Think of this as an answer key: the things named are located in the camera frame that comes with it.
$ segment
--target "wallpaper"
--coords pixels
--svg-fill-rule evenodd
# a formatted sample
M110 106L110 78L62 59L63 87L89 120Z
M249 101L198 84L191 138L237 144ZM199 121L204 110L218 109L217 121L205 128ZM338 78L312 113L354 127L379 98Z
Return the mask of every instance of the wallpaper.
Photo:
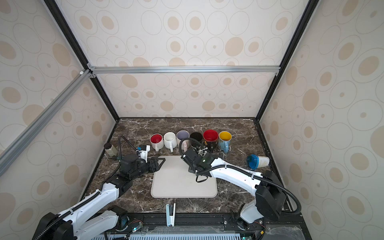
M255 117L275 74L98 76L120 117Z
M383 239L384 1L317 9L262 117L314 240Z
M0 177L1 240L30 240L41 217L77 203L114 124L86 80Z
M307 0L56 0L94 66L279 65Z
M37 0L0 1L0 154L82 67Z

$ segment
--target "mug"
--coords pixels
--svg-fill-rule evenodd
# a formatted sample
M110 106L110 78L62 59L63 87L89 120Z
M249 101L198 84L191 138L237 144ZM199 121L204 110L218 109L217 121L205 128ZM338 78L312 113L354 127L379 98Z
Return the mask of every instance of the mug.
M173 132L164 134L164 145L170 152L173 152L173 149L177 146L176 135Z
M224 153L228 153L229 144L231 143L232 135L227 131L222 131L218 135L218 147Z
M158 133L153 134L149 139L151 141L152 148L156 152L158 152L160 149L164 147L164 140L161 134L158 134Z
M183 138L186 138L186 137L189 137L189 132L187 132L186 130L181 130L179 132L177 132L176 134L176 137L177 137L177 145L179 146L180 145L180 142ZM189 140L185 140L183 143L182 143L182 150L184 152L187 151L187 149L189 148L190 146L190 141Z
M209 129L203 133L204 144L208 147L208 150L213 152L217 146L218 133L215 130Z
M203 135L199 132L191 133L190 138L196 139L198 142L203 143ZM194 148L194 149L199 148L199 145L196 142L190 141L190 143L191 143L192 148Z

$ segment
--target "white mug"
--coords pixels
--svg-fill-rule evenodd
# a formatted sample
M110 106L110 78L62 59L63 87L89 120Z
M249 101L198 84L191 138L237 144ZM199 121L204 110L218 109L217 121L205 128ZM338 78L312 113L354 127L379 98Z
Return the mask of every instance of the white mug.
M177 136L177 145L179 146L180 145L180 142L183 138L186 138L186 137L189 137L189 132L187 132L186 130L181 130L179 132L177 132L176 134ZM184 152L187 151L187 149L189 148L190 146L190 141L189 140L185 140L183 143L182 143L182 150Z
M170 152L173 152L173 149L177 146L176 135L173 132L164 134L164 145Z
M164 139L163 139L163 136L161 136L161 134L153 134L150 138L149 138L150 142L151 142L151 145L152 145L152 148L158 152L160 149L162 149L164 147Z

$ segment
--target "cutting board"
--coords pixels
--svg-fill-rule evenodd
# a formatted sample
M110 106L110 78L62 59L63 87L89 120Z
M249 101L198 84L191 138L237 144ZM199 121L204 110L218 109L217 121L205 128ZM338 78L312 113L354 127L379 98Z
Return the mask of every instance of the cutting board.
M188 165L181 156L160 156L166 161L161 169L154 173L151 195L155 198L205 198L216 197L216 178L208 177L197 183L196 175L188 172Z

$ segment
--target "marble countertop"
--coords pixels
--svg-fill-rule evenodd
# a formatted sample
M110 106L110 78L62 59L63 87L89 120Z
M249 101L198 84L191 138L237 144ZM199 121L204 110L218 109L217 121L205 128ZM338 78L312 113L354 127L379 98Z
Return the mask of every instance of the marble countertop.
M116 146L119 135L124 135L134 146L140 144L150 144L149 138L155 133L164 135L167 132L177 133L179 130L187 130L189 133L201 132L213 129L217 132L228 131L232 134L230 151L223 156L218 149L214 153L218 154L225 161L239 167L250 169L246 158L250 154L265 156L262 144L257 134L252 119L229 119L229 118L208 118L208 119L121 119L118 123L111 143ZM132 153L132 148L124 142L122 144L123 155ZM173 153L167 148L162 148L159 152L149 151L148 156L179 155L178 147ZM100 183L116 168L117 161L104 156L96 169L95 177L91 181L87 195L94 192ZM259 168L259 172L270 170L269 167ZM214 198L153 198L151 196L153 174L145 174L143 178L135 179L133 186L119 199L108 204L104 209L111 205L118 205L131 213L143 212L165 212L167 203L176 203L176 212L234 212L243 203L248 203L253 196L244 189L231 184L225 180L217 179L217 196Z

